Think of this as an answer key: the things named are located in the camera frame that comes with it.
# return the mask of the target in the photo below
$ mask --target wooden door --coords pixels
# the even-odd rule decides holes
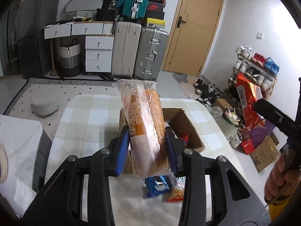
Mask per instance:
[[[215,35],[222,3],[223,0],[182,0],[178,4],[179,15],[174,19],[175,30],[163,70],[199,75]]]

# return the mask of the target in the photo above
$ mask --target silver suitcase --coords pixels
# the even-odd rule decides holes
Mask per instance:
[[[157,80],[167,41],[168,33],[166,31],[142,27],[135,61],[135,78]]]
[[[132,77],[140,32],[139,24],[117,23],[112,53],[112,75]]]

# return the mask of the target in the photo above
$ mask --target yellow sleeve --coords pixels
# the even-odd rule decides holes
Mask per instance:
[[[291,198],[291,196],[283,201],[275,201],[275,204],[268,206],[268,212],[271,216],[272,222],[281,213],[281,211],[284,209],[284,207],[290,201],[290,198]]]

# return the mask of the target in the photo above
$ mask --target metal bolt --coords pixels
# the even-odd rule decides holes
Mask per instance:
[[[193,151],[192,149],[185,149],[184,153],[186,153],[187,155],[192,155]]]
[[[101,153],[103,153],[103,154],[109,154],[110,153],[110,149],[109,148],[103,148],[103,149],[101,149]]]
[[[69,155],[67,161],[75,161],[75,159],[76,159],[75,155]]]
[[[218,159],[221,162],[226,162],[227,161],[227,158],[225,156],[223,156],[223,155],[220,155]]]

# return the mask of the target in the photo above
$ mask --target light switch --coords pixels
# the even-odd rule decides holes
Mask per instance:
[[[263,34],[262,34],[262,33],[258,33],[258,34],[257,34],[257,39],[262,40],[262,38],[263,38]]]

